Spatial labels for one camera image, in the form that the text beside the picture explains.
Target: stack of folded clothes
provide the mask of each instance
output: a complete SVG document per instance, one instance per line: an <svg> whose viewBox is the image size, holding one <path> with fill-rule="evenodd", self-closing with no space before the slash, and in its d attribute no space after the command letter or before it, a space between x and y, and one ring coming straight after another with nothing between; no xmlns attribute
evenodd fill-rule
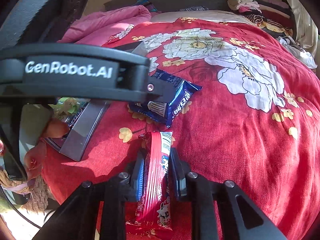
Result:
<svg viewBox="0 0 320 240"><path fill-rule="evenodd" d="M272 37L293 36L294 20L285 2L277 0L228 0L231 10L248 18Z"/></svg>

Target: red bedsheet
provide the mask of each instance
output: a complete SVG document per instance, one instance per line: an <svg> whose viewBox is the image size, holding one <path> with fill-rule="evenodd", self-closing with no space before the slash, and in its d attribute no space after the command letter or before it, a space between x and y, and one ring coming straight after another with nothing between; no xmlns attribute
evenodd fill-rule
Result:
<svg viewBox="0 0 320 240"><path fill-rule="evenodd" d="M210 180L234 180L288 239L301 239L320 207L318 78L251 25L193 18L142 23L104 46L137 40L146 44L151 70L203 86L173 121L180 158ZM83 160L48 149L42 175L62 203L82 181L123 171L141 145L138 135L162 128L114 102ZM172 239L190 239L190 205L172 201L171 216Z"/></svg>

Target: blue snack package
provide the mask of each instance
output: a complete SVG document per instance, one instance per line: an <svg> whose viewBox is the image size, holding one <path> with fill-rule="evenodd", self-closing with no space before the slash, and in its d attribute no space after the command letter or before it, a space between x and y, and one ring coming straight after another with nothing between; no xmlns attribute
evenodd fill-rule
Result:
<svg viewBox="0 0 320 240"><path fill-rule="evenodd" d="M173 101L170 103L154 101L129 103L129 108L134 112L144 114L154 121L164 123L167 127L170 127L172 120L189 101L191 95L201 90L202 86L192 84L183 78L171 75L160 69L157 69L152 76L173 84L176 89L176 96Z"/></svg>

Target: barcode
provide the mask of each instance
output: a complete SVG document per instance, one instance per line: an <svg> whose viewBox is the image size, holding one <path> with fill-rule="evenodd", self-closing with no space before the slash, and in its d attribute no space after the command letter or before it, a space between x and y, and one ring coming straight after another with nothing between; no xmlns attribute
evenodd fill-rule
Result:
<svg viewBox="0 0 320 240"><path fill-rule="evenodd" d="M164 117L165 115L166 107L167 107L167 103L160 103L160 102L154 102L154 101L150 101L148 103L148 109L152 112L155 112L161 115L162 117Z"/></svg>
<svg viewBox="0 0 320 240"><path fill-rule="evenodd" d="M161 152L170 155L172 132L160 132Z"/></svg>

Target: screw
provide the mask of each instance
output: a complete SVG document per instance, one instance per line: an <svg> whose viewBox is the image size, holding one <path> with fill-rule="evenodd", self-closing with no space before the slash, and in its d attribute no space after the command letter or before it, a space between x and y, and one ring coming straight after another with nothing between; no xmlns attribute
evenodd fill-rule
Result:
<svg viewBox="0 0 320 240"><path fill-rule="evenodd" d="M190 171L190 172L188 173L188 176L189 176L190 178L192 178L192 179L195 179L196 177L198 177L198 173L195 173L195 172L193 172L193 171Z"/></svg>
<svg viewBox="0 0 320 240"><path fill-rule="evenodd" d="M121 179L126 179L127 177L129 177L129 174L126 172L121 172L119 173L119 178Z"/></svg>
<svg viewBox="0 0 320 240"><path fill-rule="evenodd" d="M235 183L232 180L226 180L225 183L227 187L234 187Z"/></svg>
<svg viewBox="0 0 320 240"><path fill-rule="evenodd" d="M155 86L153 84L148 84L147 88L149 92L152 92Z"/></svg>
<svg viewBox="0 0 320 240"><path fill-rule="evenodd" d="M82 187L90 187L91 185L92 185L92 182L88 180L81 183Z"/></svg>

